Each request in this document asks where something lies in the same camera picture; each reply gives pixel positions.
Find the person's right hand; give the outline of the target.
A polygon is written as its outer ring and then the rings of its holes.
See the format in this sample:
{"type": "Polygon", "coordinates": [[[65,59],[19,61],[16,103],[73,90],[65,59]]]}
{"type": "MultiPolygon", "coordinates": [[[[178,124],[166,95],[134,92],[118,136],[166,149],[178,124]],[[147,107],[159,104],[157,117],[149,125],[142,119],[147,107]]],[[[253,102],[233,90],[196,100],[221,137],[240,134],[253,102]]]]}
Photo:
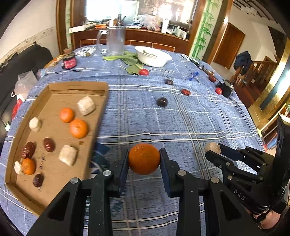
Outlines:
{"type": "Polygon", "coordinates": [[[258,227],[264,230],[271,229],[278,223],[280,216],[280,213],[270,210],[269,213],[266,214],[266,218],[258,222],[258,227]]]}

